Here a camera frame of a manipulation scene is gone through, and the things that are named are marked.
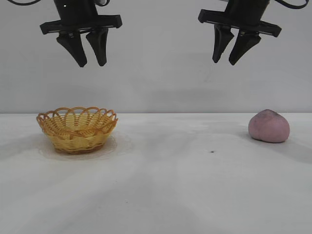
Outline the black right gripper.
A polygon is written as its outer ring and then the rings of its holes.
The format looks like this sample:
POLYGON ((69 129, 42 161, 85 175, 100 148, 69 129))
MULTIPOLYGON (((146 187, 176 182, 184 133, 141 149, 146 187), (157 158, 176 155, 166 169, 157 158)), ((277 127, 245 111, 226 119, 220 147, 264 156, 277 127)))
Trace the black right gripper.
POLYGON ((231 65, 235 65, 246 52, 261 41, 259 34, 279 36, 282 29, 278 25, 261 20, 268 5, 268 0, 230 0, 223 12, 200 10, 198 20, 201 23, 214 24, 214 63, 218 63, 234 37, 231 28, 239 29, 229 56, 231 65))

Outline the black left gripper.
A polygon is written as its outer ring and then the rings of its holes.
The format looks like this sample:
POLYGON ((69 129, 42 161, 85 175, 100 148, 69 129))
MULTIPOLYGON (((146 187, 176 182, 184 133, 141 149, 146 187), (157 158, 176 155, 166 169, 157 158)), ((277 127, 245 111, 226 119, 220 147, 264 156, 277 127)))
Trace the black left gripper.
POLYGON ((122 26, 120 15, 100 15, 96 9, 96 3, 95 0, 55 0, 54 4, 60 19, 40 25, 44 35, 59 32, 69 33, 59 34, 57 42, 70 53, 79 67, 84 67, 87 64, 87 58, 80 34, 72 32, 91 31, 86 35, 86 39, 95 53, 99 66, 104 66, 107 62, 108 28, 122 26))

